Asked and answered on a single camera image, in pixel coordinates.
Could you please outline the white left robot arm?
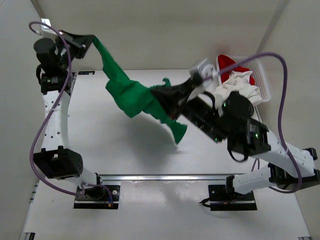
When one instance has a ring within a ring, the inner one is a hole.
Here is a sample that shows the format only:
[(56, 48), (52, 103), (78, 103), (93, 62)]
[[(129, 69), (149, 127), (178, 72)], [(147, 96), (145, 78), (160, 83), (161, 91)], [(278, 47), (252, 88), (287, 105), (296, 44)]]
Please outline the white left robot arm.
[(84, 58), (95, 36), (65, 31), (61, 35), (54, 39), (43, 37), (33, 45), (40, 62), (36, 77), (47, 120), (41, 150), (33, 154), (33, 162), (48, 179), (90, 185), (87, 194), (93, 200), (100, 200), (105, 188), (99, 175), (84, 167), (82, 156), (71, 149), (68, 137), (68, 109), (75, 85), (70, 63)]

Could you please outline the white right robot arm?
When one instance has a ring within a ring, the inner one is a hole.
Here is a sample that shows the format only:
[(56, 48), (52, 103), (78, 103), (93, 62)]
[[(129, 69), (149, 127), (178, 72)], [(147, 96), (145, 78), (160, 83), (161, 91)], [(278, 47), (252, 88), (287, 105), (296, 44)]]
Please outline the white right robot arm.
[(252, 118), (254, 107), (238, 91), (233, 91), (220, 108), (209, 106), (198, 96), (191, 95), (196, 88), (193, 80), (175, 86), (157, 86), (151, 94), (168, 116), (175, 120), (183, 115), (214, 142), (227, 141), (230, 155), (263, 159), (268, 164), (245, 174), (226, 178), (224, 193), (236, 200), (253, 190), (278, 187), (285, 191), (306, 189), (320, 183), (320, 172), (315, 168), (317, 154), (314, 148), (299, 149), (281, 140), (266, 125)]

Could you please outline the green t-shirt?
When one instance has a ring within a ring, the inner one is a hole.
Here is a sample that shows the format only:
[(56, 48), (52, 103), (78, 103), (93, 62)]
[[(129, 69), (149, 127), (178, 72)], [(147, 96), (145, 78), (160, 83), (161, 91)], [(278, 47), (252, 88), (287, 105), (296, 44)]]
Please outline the green t-shirt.
[(175, 143), (179, 144), (188, 127), (169, 117), (151, 93), (155, 86), (146, 87), (139, 81), (130, 79), (98, 38), (94, 39), (93, 44), (100, 54), (102, 71), (108, 78), (105, 89), (116, 105), (131, 119), (141, 112), (151, 115), (170, 128)]

